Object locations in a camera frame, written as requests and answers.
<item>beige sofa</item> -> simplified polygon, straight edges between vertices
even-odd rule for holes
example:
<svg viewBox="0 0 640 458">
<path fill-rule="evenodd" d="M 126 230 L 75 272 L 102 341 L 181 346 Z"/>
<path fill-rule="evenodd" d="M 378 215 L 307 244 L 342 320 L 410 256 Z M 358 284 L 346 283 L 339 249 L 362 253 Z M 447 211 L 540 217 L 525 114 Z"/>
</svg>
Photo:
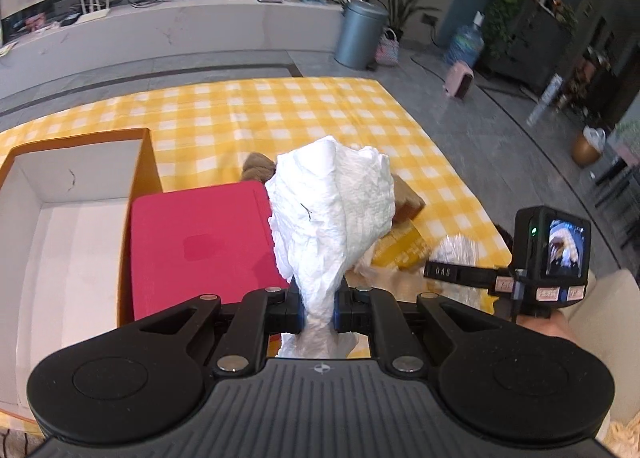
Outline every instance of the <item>beige sofa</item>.
<svg viewBox="0 0 640 458">
<path fill-rule="evenodd" d="M 616 384 L 611 418 L 628 424 L 640 411 L 640 289 L 634 276 L 590 275 L 587 296 L 564 314 L 580 346 L 609 368 Z"/>
</svg>

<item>orange pot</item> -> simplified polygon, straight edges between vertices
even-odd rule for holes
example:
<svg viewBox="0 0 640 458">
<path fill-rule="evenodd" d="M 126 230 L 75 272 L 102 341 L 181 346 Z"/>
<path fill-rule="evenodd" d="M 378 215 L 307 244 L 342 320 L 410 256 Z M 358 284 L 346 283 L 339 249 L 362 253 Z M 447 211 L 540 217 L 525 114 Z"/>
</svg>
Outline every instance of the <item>orange pot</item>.
<svg viewBox="0 0 640 458">
<path fill-rule="evenodd" d="M 587 167 L 600 160 L 601 156 L 602 154 L 591 146 L 585 136 L 580 132 L 571 152 L 571 158 L 574 159 L 574 162 L 580 167 Z"/>
</svg>

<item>yellow checkered tablecloth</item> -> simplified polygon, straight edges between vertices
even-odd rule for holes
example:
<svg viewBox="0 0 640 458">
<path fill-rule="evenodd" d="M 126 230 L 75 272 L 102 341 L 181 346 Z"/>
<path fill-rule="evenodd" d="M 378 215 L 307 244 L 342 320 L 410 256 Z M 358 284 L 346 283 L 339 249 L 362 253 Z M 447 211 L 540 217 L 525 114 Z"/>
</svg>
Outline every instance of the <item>yellow checkered tablecloth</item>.
<svg viewBox="0 0 640 458">
<path fill-rule="evenodd" d="M 425 200 L 414 223 L 429 246 L 462 233 L 478 241 L 480 265 L 511 260 L 481 204 L 442 152 L 369 79 L 252 79 L 114 97 L 0 133 L 0 159 L 26 142 L 137 127 L 152 131 L 165 191 L 238 181 L 251 151 L 274 159 L 326 135 L 346 146 L 374 146 Z M 22 429 L 2 414 L 0 427 Z"/>
</svg>

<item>crumpled white fabric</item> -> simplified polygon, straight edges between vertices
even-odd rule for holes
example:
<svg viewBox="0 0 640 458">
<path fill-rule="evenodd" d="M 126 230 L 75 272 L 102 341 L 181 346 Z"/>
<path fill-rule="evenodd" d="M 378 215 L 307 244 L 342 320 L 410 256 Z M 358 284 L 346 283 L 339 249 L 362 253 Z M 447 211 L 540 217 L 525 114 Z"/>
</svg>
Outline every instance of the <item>crumpled white fabric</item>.
<svg viewBox="0 0 640 458">
<path fill-rule="evenodd" d="M 278 357 L 335 359 L 334 294 L 344 273 L 391 230 L 395 213 L 389 158 L 325 137 L 279 155 L 266 183 L 278 270 L 296 278 L 306 310 L 300 335 L 283 334 Z"/>
</svg>

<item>camera screen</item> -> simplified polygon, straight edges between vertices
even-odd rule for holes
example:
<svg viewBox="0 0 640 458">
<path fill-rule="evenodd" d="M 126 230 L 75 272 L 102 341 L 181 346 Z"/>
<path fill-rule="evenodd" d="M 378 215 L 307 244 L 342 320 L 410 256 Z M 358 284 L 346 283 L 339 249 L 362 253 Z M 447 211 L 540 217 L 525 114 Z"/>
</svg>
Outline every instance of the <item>camera screen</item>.
<svg viewBox="0 0 640 458">
<path fill-rule="evenodd" d="M 564 220 L 552 220 L 546 275 L 550 278 L 582 276 L 584 228 Z"/>
</svg>

